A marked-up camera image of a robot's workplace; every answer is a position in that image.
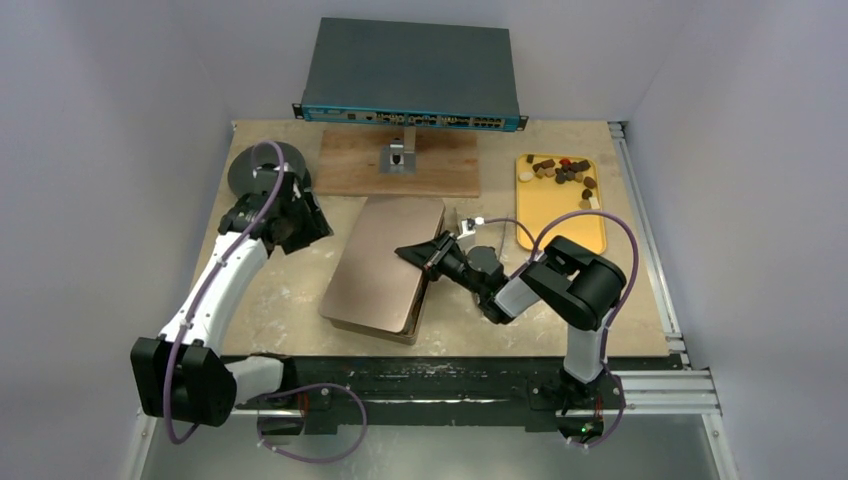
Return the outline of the brown chocolate box tray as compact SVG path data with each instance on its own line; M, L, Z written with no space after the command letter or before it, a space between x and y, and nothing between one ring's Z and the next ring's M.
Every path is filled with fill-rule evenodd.
M424 290L409 302L360 303L350 311L327 317L335 328L404 345L414 345L420 331Z

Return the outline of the brown box lid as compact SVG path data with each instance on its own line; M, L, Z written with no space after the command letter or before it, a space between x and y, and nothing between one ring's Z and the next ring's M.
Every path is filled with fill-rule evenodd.
M409 303L427 281L400 259L398 247L426 242L440 233L445 206L436 198L375 196L355 221L318 312L327 319L360 303Z

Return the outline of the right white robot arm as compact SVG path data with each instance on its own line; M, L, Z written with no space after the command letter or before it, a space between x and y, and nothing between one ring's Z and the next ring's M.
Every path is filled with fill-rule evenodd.
M493 324L506 325L541 302L567 325L567 350L559 393L566 404L584 407L601 391L608 321L622 301L626 278L614 263L562 236L514 277L505 273L488 246L462 250L444 232L432 240L401 246L394 253L426 279L448 278L471 292Z

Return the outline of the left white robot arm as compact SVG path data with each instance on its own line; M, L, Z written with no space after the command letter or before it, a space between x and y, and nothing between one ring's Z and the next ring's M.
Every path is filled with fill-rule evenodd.
M332 229L306 169L260 167L250 189L221 218L213 252L189 296L153 338L130 351L143 412L197 425L220 426L231 410L261 397L284 409L298 382L278 354L226 362L220 350L253 278L277 250L286 254L329 237Z

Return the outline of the metal tweezers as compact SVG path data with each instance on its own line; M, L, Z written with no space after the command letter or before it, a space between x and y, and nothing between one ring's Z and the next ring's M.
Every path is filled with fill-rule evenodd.
M481 215L471 215L459 208L453 209L455 217L456 233L458 234L457 220L466 217L483 217L486 223L480 226L476 232L474 242L458 240L460 249L464 253L468 253L473 247L490 246L494 249L496 258L503 260L506 247L507 227L510 224L510 217L486 218Z

